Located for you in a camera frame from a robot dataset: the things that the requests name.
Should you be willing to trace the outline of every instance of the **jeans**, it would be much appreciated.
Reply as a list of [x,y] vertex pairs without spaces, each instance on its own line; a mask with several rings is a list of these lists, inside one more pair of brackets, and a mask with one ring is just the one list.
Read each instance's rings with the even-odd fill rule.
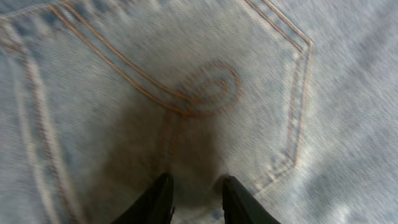
[[0,223],[398,222],[398,1],[0,0]]

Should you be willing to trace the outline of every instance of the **denim fabric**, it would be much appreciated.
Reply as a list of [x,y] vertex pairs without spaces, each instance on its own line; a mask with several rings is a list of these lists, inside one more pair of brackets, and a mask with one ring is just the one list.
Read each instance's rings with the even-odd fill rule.
[[0,0],[0,223],[396,223],[398,2]]

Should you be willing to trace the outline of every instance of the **seam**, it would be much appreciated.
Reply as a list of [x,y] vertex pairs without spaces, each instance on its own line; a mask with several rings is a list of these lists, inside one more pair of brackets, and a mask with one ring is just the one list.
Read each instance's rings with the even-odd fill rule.
[[[122,76],[124,79],[126,79],[132,86],[134,86],[136,89],[138,89],[141,93],[145,94],[147,97],[149,97],[151,100],[154,102],[158,103],[159,105],[163,106],[164,108],[167,108],[171,111],[174,111],[176,113],[185,115],[185,116],[195,116],[195,117],[203,117],[203,116],[213,116],[214,114],[218,113],[218,111],[212,112],[212,113],[195,113],[192,111],[188,110],[181,110],[180,108],[174,107],[170,104],[167,104],[160,99],[156,98],[153,96],[151,93],[149,93],[147,90],[143,89],[140,85],[138,85],[132,78],[130,78],[128,75],[126,75],[119,67],[117,67],[112,61],[110,61],[109,58],[107,58],[102,52],[97,49],[74,25],[72,25],[63,15],[62,13],[55,8],[52,5],[48,5],[50,10],[54,12],[58,16],[58,18],[65,23],[65,25],[72,31],[74,32],[87,46],[89,46],[92,50],[94,50],[95,53],[97,53],[98,56],[100,56],[108,65],[110,65],[115,71],[117,71],[120,76]],[[231,67],[230,65],[226,63],[222,63],[221,65],[218,65],[219,67],[223,67],[228,69],[231,74],[234,76],[235,79],[235,84],[240,87],[240,81],[238,77],[238,73]]]
[[255,6],[250,0],[245,0],[263,19],[265,19],[278,33],[280,33],[286,40],[288,40],[299,52],[303,52],[303,49],[288,37],[279,27],[277,27],[257,6]]
[[58,195],[61,198],[61,201],[63,202],[63,205],[66,208],[67,211],[67,215],[70,217],[70,220],[73,223],[77,223],[77,219],[76,216],[73,214],[72,212],[72,207],[70,205],[70,202],[68,201],[66,195],[65,195],[65,189],[62,186],[61,183],[61,177],[59,175],[59,171],[57,169],[57,166],[55,165],[55,159],[54,159],[54,155],[53,152],[51,150],[50,147],[50,143],[49,143],[49,137],[47,136],[47,131],[44,125],[44,116],[42,114],[42,108],[40,108],[40,96],[39,96],[39,91],[38,91],[38,84],[35,81],[34,75],[32,74],[32,69],[29,66],[29,59],[27,56],[26,51],[23,48],[18,48],[18,52],[21,53],[21,57],[20,59],[22,60],[23,66],[24,66],[24,70],[26,72],[27,75],[27,79],[29,81],[29,85],[32,87],[32,96],[34,99],[34,111],[37,117],[37,125],[39,127],[39,135],[40,138],[42,139],[42,142],[44,144],[44,148],[45,148],[45,155],[48,158],[49,161],[49,167],[52,173],[52,176],[55,179],[55,186],[57,188],[57,192]]
[[159,87],[161,90],[164,90],[170,94],[173,94],[179,98],[186,99],[188,101],[196,101],[198,99],[195,98],[190,98],[189,96],[185,96],[177,91],[171,90],[170,88],[167,88],[166,86],[160,84],[157,82],[155,79],[153,79],[151,76],[146,74],[146,72],[142,71],[137,65],[134,65],[129,59],[127,59],[122,53],[120,53],[118,50],[116,50],[110,43],[107,41],[93,26],[91,26],[79,13],[76,12],[74,8],[71,7],[67,2],[63,2],[63,5],[69,9],[79,20],[82,22],[92,33],[94,33],[97,38],[99,38],[102,43],[104,43],[109,49],[111,49],[120,59],[122,59],[124,62],[126,62],[131,68],[133,68],[136,72],[138,72],[140,75],[148,79],[150,82],[152,82],[154,85]]
[[[40,159],[37,155],[37,146],[33,143],[32,135],[30,133],[29,127],[29,119],[26,115],[23,93],[21,92],[21,84],[19,81],[14,79],[15,84],[15,96],[16,103],[18,107],[18,117],[19,124],[21,126],[21,135],[23,139],[23,143],[26,147],[26,154],[28,156],[29,165],[32,168],[32,174],[35,180],[35,186],[39,195],[41,196],[41,201],[43,203],[44,210],[47,214],[48,219],[54,223],[59,224],[60,220],[55,211],[55,207],[53,205],[54,201],[52,200],[51,192],[47,188],[47,184],[45,183],[44,171],[40,165]],[[46,217],[42,217],[42,223],[45,223]]]
[[[287,37],[286,34],[280,30],[264,13],[262,13],[262,11],[260,11],[260,9],[258,9],[250,0],[245,0],[246,3],[248,3],[264,20],[266,20],[278,33],[280,33],[283,37],[285,37],[286,40],[288,40],[299,52],[300,52],[300,56],[299,58],[295,61],[295,72],[294,72],[294,80],[293,80],[293,84],[292,84],[292,90],[291,90],[291,97],[290,97],[290,103],[289,103],[289,128],[288,128],[288,146],[287,146],[287,156],[285,157],[285,159],[283,159],[280,163],[277,164],[277,168],[276,170],[282,170],[282,172],[280,172],[279,174],[275,175],[274,173],[271,174],[266,174],[266,175],[262,175],[260,177],[257,178],[257,180],[251,182],[250,184],[256,183],[258,182],[258,180],[263,179],[265,176],[269,176],[272,182],[275,182],[279,177],[285,175],[289,170],[291,170],[292,168],[295,167],[295,165],[297,164],[297,155],[299,153],[299,145],[302,141],[302,123],[303,123],[303,113],[305,111],[305,104],[306,104],[306,94],[307,94],[307,86],[308,86],[308,66],[310,65],[310,62],[312,61],[312,49],[313,49],[313,44],[311,42],[311,40],[309,40],[306,36],[304,36],[302,34],[301,31],[299,31],[289,20],[287,20],[283,14],[276,8],[274,7],[268,0],[262,0],[263,3],[267,4],[271,10],[273,10],[279,18],[281,18],[291,29],[294,30],[294,32],[296,34],[298,34],[307,44],[308,49],[306,51],[303,50],[303,48],[301,48],[296,42],[294,42],[290,37]],[[300,99],[301,101],[301,105],[300,105],[300,109],[295,110],[294,106],[295,106],[295,98],[297,97],[297,92],[298,92],[298,80],[299,80],[299,71],[300,71],[300,67],[302,64],[302,61],[305,60],[305,66],[304,66],[304,71],[303,71],[303,85],[302,85],[302,97]],[[292,135],[293,135],[293,117],[294,117],[294,113],[299,112],[300,115],[298,117],[298,131],[297,131],[297,140],[296,140],[296,150],[295,150],[295,154],[294,157],[292,156]],[[222,217],[214,220],[213,223],[216,223],[218,220],[220,220]]]
[[135,81],[133,81],[130,77],[128,77],[120,68],[118,68],[112,61],[110,61],[109,58],[107,58],[105,55],[103,55],[100,50],[98,50],[86,37],[81,34],[76,27],[74,27],[67,19],[56,9],[54,6],[49,5],[49,8],[62,20],[62,22],[65,23],[65,25],[72,30],[87,46],[89,46],[92,50],[95,51],[108,65],[110,65],[115,71],[117,71],[123,78],[125,78],[130,84],[132,84],[134,87],[136,87],[139,91],[141,91],[143,94],[148,96],[151,100],[155,101],[156,103],[160,104],[161,106],[170,109],[174,112],[180,113],[180,114],[186,114],[189,115],[189,112],[180,110],[174,106],[170,106],[163,101],[159,100],[158,98],[152,96],[147,90],[143,89],[141,86],[139,86]]
[[[199,72],[194,73],[190,78],[188,78],[188,80],[182,85],[182,92],[187,93],[188,90],[187,88],[189,88],[190,85],[192,85],[195,80],[197,80],[198,78],[200,78],[202,75],[204,75],[205,73],[209,72],[212,68],[223,68],[222,63],[216,61],[215,63],[212,63],[210,65],[207,65],[206,67],[202,68],[201,70],[199,70]],[[218,80],[207,80],[207,82],[204,82],[202,84],[202,86],[198,87],[198,91],[193,91],[194,93],[199,92],[199,91],[204,91],[204,87],[208,87],[207,83],[208,82],[212,82],[212,81],[218,81]],[[226,111],[227,109],[230,109],[232,106],[237,102],[238,96],[240,94],[240,89],[239,89],[239,85],[237,85],[237,94],[234,95],[234,103],[230,104],[229,106],[225,107],[223,110],[219,110],[217,113],[215,113],[214,115],[218,114],[221,111]],[[226,95],[226,92],[228,91],[227,86],[225,87],[225,89],[222,92],[222,95],[220,96],[217,95],[216,97],[223,97],[224,94]],[[174,102],[175,105],[179,104],[179,103],[186,103],[182,100],[180,101],[176,101]],[[188,111],[191,110],[193,105],[189,104],[187,105]],[[172,166],[173,166],[173,161],[174,161],[174,155],[176,155],[176,153],[178,153],[178,144],[181,138],[181,135],[183,133],[184,130],[184,124],[186,123],[187,119],[189,119],[190,117],[185,116],[183,114],[175,114],[172,113],[171,111],[166,111],[165,116],[164,116],[164,122],[163,125],[161,127],[161,132],[159,135],[159,140],[158,140],[158,150],[159,153],[161,154],[165,154],[165,159],[164,162],[165,164],[163,164],[163,168],[166,171],[171,172],[172,171]]]
[[[125,8],[126,6],[132,6],[136,2],[139,2],[139,1],[141,1],[141,0],[118,2],[117,4],[114,4],[114,5],[110,6],[107,11],[101,12],[101,14],[99,14],[97,12],[93,12],[93,13],[89,14],[88,18],[91,21],[97,21],[97,20],[101,19],[102,15],[106,15],[106,14],[109,14],[110,12],[118,11],[118,10],[120,10],[122,8]],[[76,1],[68,1],[68,2],[69,3],[74,3],[74,2],[82,2],[82,1],[81,0],[76,0]],[[59,5],[61,5],[61,3],[60,2],[51,3],[51,5],[59,6]],[[19,14],[14,14],[14,15],[12,15],[11,19],[10,18],[1,18],[0,17],[0,26],[2,24],[4,24],[4,23],[12,22],[14,19],[18,19],[20,17],[27,17],[29,14],[33,14],[33,13],[36,13],[36,12],[48,11],[48,9],[49,9],[48,8],[48,4],[41,4],[40,6],[37,6],[37,7],[33,8],[33,9],[29,9],[29,10],[27,9],[26,12],[24,11],[24,12],[21,12]],[[31,43],[37,43],[37,42],[40,42],[42,40],[47,40],[47,39],[52,38],[53,36],[57,35],[59,32],[63,32],[65,30],[67,30],[67,29],[68,29],[68,27],[53,28],[50,31],[48,31],[48,32],[46,32],[46,33],[44,33],[42,35],[39,35],[39,36],[37,36],[36,38],[34,38],[32,40],[25,41],[24,43],[26,45],[29,45]]]
[[[217,115],[217,114],[227,111],[228,109],[233,107],[238,102],[238,98],[241,96],[241,93],[242,93],[241,81],[238,77],[237,71],[228,63],[222,62],[219,60],[212,61],[211,63],[202,67],[199,71],[193,73],[193,75],[188,77],[187,81],[185,83],[183,83],[181,91],[188,92],[190,88],[192,90],[193,84],[202,75],[211,72],[211,70],[215,69],[215,68],[226,69],[227,71],[229,71],[232,74],[232,76],[234,78],[234,84],[236,86],[236,93],[234,95],[233,102],[231,102],[227,106],[222,107],[219,110],[216,110],[212,113],[206,114],[206,116],[213,116],[213,115]],[[210,96],[210,97],[206,98],[206,103],[214,103],[215,101],[222,99],[223,97],[225,97],[227,95],[228,90],[230,88],[230,86],[224,80],[207,80],[207,82],[202,83],[202,84],[200,84],[200,86],[197,87],[198,90],[193,90],[193,94],[200,95],[201,93],[203,93],[205,91],[205,88],[208,88],[210,86],[210,84],[214,84],[214,83],[217,83],[221,87],[221,92],[215,96]]]

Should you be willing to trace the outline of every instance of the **orange stitching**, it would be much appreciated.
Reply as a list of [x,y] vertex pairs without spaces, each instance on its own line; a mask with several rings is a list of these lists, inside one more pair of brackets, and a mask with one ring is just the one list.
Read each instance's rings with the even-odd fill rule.
[[297,45],[290,37],[288,37],[283,31],[281,31],[264,13],[260,11],[250,0],[245,0],[261,17],[263,17],[278,33],[285,37],[290,43],[293,44],[294,47],[298,49],[299,52],[303,52],[303,49]]
[[136,82],[134,82],[130,77],[128,77],[122,70],[120,70],[115,64],[110,61],[105,55],[103,55],[90,41],[86,39],[86,37],[83,36],[69,21],[65,19],[63,15],[56,9],[55,7],[49,5],[49,8],[64,22],[69,29],[71,29],[86,45],[88,45],[91,49],[93,49],[103,60],[105,60],[106,63],[108,63],[115,71],[117,71],[123,78],[125,78],[130,84],[132,84],[134,87],[136,87],[139,91],[141,91],[143,94],[148,96],[150,99],[158,103],[159,105],[162,105],[163,107],[170,109],[172,111],[175,111],[180,114],[185,114],[185,115],[190,115],[190,113],[180,110],[176,107],[170,106],[163,101],[160,101],[156,97],[152,96],[148,91],[145,89],[141,88]]
[[[187,91],[189,84],[192,84],[195,81],[195,79],[199,78],[204,73],[209,72],[214,67],[218,67],[218,68],[227,67],[228,69],[233,70],[233,68],[229,67],[229,65],[227,65],[225,63],[221,63],[221,62],[212,63],[211,65],[208,65],[205,68],[201,69],[199,72],[194,73],[194,75],[191,78],[189,78],[187,82],[185,82],[183,84],[183,90]],[[224,81],[224,80],[210,80],[209,82],[216,82],[216,81]],[[238,96],[240,93],[240,81],[239,81],[239,79],[235,79],[235,81],[236,81],[237,93],[235,95],[235,99],[234,99],[233,103],[231,103],[229,106],[225,106],[224,108],[221,108],[218,111],[215,111],[214,113],[211,113],[210,115],[215,115],[222,111],[225,111],[228,108],[232,107],[237,102],[237,99],[238,99]],[[203,88],[205,88],[207,86],[206,83],[207,82],[202,83],[199,86],[200,89],[197,90],[197,92],[201,92],[203,90]],[[228,86],[225,85],[225,87],[223,87],[223,89],[225,88],[225,90],[223,90],[222,95],[220,97],[224,96],[226,94],[226,92],[228,91],[228,89],[226,87],[228,87]],[[192,107],[192,105],[189,105],[187,111],[190,111],[191,107]],[[174,155],[176,155],[176,153],[177,153],[178,142],[180,140],[180,137],[181,137],[182,131],[183,131],[183,124],[186,122],[186,119],[187,119],[186,116],[174,115],[174,116],[178,116],[178,117],[177,117],[175,128],[171,128],[170,120],[172,119],[172,116],[173,116],[173,114],[169,113],[169,112],[167,112],[167,114],[165,115],[166,121],[164,122],[164,125],[162,127],[162,132],[160,135],[160,142],[162,144],[165,144],[165,136],[169,136],[169,138],[170,138],[169,148],[167,148],[167,152],[166,152],[169,155],[168,156],[169,161],[168,161],[168,163],[166,163],[166,167],[165,167],[165,169],[169,172],[171,172],[171,170],[172,170]],[[165,146],[163,146],[162,144],[159,144],[160,150],[166,149]]]
[[[295,98],[295,96],[296,96],[296,92],[297,92],[297,82],[298,82],[298,79],[299,79],[299,76],[298,76],[298,72],[299,72],[299,68],[300,68],[300,64],[302,63],[302,60],[303,60],[303,55],[304,55],[304,52],[303,52],[303,50],[302,50],[302,48],[301,47],[299,47],[292,39],[290,39],[290,38],[288,38],[278,27],[276,27],[261,11],[259,11],[251,2],[249,2],[249,0],[245,0],[255,11],[257,11],[260,15],[262,15],[262,17],[266,20],[266,21],[268,21],[268,22],[270,22],[270,24],[280,33],[280,34],[282,34],[291,44],[293,44],[297,49],[298,49],[298,51],[301,53],[300,54],[300,58],[298,58],[296,61],[295,61],[295,64],[296,64],[296,66],[295,66],[295,76],[294,76],[294,82],[293,82],[293,87],[292,87],[292,93],[293,93],[293,95],[291,96],[291,98],[290,98],[290,106],[289,106],[289,116],[292,116],[293,115],[293,113],[294,113],[294,111],[293,111],[293,108],[292,108],[292,103],[294,103],[294,98]],[[289,21],[287,21],[284,17],[283,17],[283,15],[275,8],[275,7],[273,7],[273,6],[271,6],[270,4],[268,4],[267,2],[266,2],[266,4],[267,5],[269,5],[270,6],[270,8],[275,12],[275,13],[277,13],[277,15],[284,21],[284,22],[286,22],[287,24],[288,24],[288,26],[290,26],[296,33],[298,33],[298,35],[299,36],[301,36],[305,41],[306,41],[306,43],[307,43],[307,45],[309,46],[309,48],[308,48],[308,51],[307,51],[307,53],[308,53],[308,59],[307,59],[307,62],[306,62],[306,67],[308,66],[308,64],[310,63],[310,59],[311,59],[311,52],[312,52],[312,43],[311,43],[311,41],[309,40],[309,39],[307,39],[297,28],[295,28]],[[307,79],[307,73],[308,73],[308,69],[306,69],[305,70],[305,74],[304,74],[304,81],[303,81],[303,93],[302,93],[302,104],[301,104],[301,112],[302,112],[302,114],[303,114],[303,111],[304,111],[304,108],[305,108],[305,93],[306,93],[306,89],[307,89],[307,83],[308,83],[308,79]],[[286,164],[286,162],[290,159],[292,162],[293,162],[293,166],[295,166],[296,165],[296,158],[297,158],[297,154],[298,154],[298,149],[299,149],[299,144],[300,144],[300,141],[301,141],[301,138],[302,138],[302,135],[301,135],[301,131],[302,131],[302,118],[300,117],[300,119],[299,119],[299,121],[298,121],[298,140],[297,140],[297,146],[296,146],[296,148],[297,148],[297,150],[296,150],[296,153],[295,153],[295,157],[294,158],[291,158],[292,157],[292,155],[291,155],[291,149],[287,149],[287,154],[288,154],[288,156],[286,157],[286,159],[285,160],[283,160],[281,163],[280,163],[280,165],[282,166],[282,168],[283,167],[285,167],[285,168],[287,168],[286,170],[284,170],[282,173],[285,173],[285,172],[287,172],[288,170],[289,170],[289,168],[287,167],[287,164]],[[290,139],[292,139],[292,127],[291,127],[291,124],[292,124],[292,119],[289,119],[289,137],[288,137],[288,139],[289,139],[289,143],[291,142],[290,141]]]
[[221,91],[217,93],[215,96],[210,96],[203,98],[203,101],[206,103],[212,103],[215,102],[216,100],[222,99],[224,96],[226,96],[228,92],[228,84],[224,80],[208,80],[207,82],[203,83],[201,86],[199,86],[199,90],[194,91],[194,95],[197,96],[197,98],[200,98],[200,93],[204,91],[205,88],[209,88],[209,86],[212,85],[218,85],[221,87]]
[[304,71],[304,77],[303,77],[303,89],[302,89],[302,97],[301,97],[301,114],[300,114],[300,119],[298,121],[298,139],[297,139],[297,145],[296,145],[296,153],[293,158],[293,163],[296,165],[297,163],[297,155],[299,154],[299,146],[302,142],[302,123],[303,123],[303,118],[304,118],[304,112],[306,109],[306,102],[307,102],[307,89],[308,89],[308,71],[309,71],[309,66],[312,61],[312,43],[310,40],[308,40],[308,58],[307,58],[307,66],[305,67]]
[[171,90],[170,88],[167,88],[166,86],[160,84],[157,82],[155,79],[153,79],[151,76],[146,74],[144,71],[142,71],[137,65],[134,65],[129,59],[127,59],[122,53],[120,53],[118,50],[116,50],[93,26],[91,26],[79,13],[76,12],[74,8],[71,7],[67,2],[63,2],[63,5],[68,8],[87,28],[89,28],[92,33],[94,33],[97,38],[99,38],[100,41],[102,41],[109,49],[111,49],[119,58],[121,58],[124,62],[126,62],[130,67],[132,67],[136,72],[138,72],[140,75],[143,77],[147,78],[149,81],[151,81],[154,85],[159,87],[160,89],[171,93],[177,97],[193,101],[195,99],[190,98],[189,96],[185,96],[179,92],[176,92],[174,90]]
[[[220,62],[220,61],[218,61],[218,60],[215,61],[215,62],[212,62],[211,64],[209,64],[209,65],[207,65],[207,66],[205,66],[205,67],[203,67],[199,72],[194,73],[190,78],[188,78],[188,81],[187,81],[186,83],[183,84],[183,89],[184,89],[185,91],[187,91],[187,88],[189,88],[189,86],[192,86],[192,85],[193,85],[193,82],[194,82],[198,77],[202,76],[204,73],[209,72],[212,68],[223,68],[223,69],[227,69],[227,70],[233,75],[234,83],[235,83],[235,86],[236,86],[236,93],[235,93],[235,95],[234,95],[233,101],[232,101],[229,105],[224,106],[224,107],[221,107],[219,110],[212,111],[211,113],[199,114],[199,116],[197,116],[197,117],[201,117],[201,116],[213,116],[213,115],[216,115],[216,114],[219,114],[219,113],[221,113],[221,112],[224,112],[224,111],[228,110],[228,109],[231,108],[233,105],[235,105],[235,103],[238,101],[238,98],[239,98],[239,96],[240,96],[240,94],[241,94],[241,91],[242,91],[242,89],[241,89],[241,81],[240,81],[240,79],[239,79],[239,76],[238,76],[238,73],[236,72],[236,70],[235,70],[232,66],[230,66],[228,63]],[[202,83],[202,84],[199,86],[199,88],[200,88],[201,86],[203,86],[204,88],[206,88],[206,86],[204,86],[204,83]],[[210,102],[211,102],[211,101],[215,101],[215,100],[217,100],[217,96],[213,96],[213,97],[211,97],[211,98],[209,99]]]
[[306,36],[304,36],[302,33],[301,33],[301,31],[299,31],[289,20],[287,20],[283,15],[282,15],[282,13],[280,13],[280,11],[275,7],[275,6],[273,6],[268,0],[262,0],[264,3],[266,3],[278,16],[279,16],[279,18],[281,18],[284,22],[286,22],[287,23],[287,25],[288,26],[290,26],[290,28],[292,28],[295,32],[296,32],[296,34],[298,34],[299,36],[301,36],[301,38],[304,40],[304,41],[306,41],[306,43],[308,44],[308,45],[310,45],[310,40],[306,37]]
[[[71,29],[86,45],[88,45],[91,49],[93,49],[103,60],[105,60],[106,63],[108,63],[115,71],[117,71],[123,78],[125,78],[130,84],[132,84],[134,87],[136,87],[139,91],[141,91],[143,94],[148,96],[150,99],[158,103],[159,105],[170,109],[174,112],[177,112],[179,114],[185,115],[185,116],[195,116],[195,117],[204,117],[204,116],[212,116],[214,114],[219,113],[220,111],[224,111],[224,108],[220,108],[218,111],[213,111],[211,113],[190,113],[185,110],[181,110],[179,108],[176,108],[174,106],[168,105],[167,103],[164,103],[163,101],[157,99],[153,95],[151,95],[148,91],[140,87],[136,82],[134,82],[130,77],[128,77],[120,68],[118,68],[110,59],[108,59],[105,55],[103,55],[80,31],[76,29],[74,25],[72,25],[67,19],[52,5],[49,5],[49,8],[60,18],[61,21],[65,23],[65,25]],[[221,67],[221,68],[226,68],[228,69],[231,74],[234,76],[235,84],[237,87],[237,91],[240,91],[240,81],[238,77],[238,73],[235,71],[233,67],[228,65],[227,63],[216,63],[215,66]]]

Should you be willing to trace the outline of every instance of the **back pocket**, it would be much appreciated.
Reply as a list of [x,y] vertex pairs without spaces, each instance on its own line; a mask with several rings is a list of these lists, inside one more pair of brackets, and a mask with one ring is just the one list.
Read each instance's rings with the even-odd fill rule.
[[59,216],[109,223],[169,170],[175,222],[211,222],[220,175],[255,194],[295,164],[311,43],[266,0],[73,1],[5,26]]

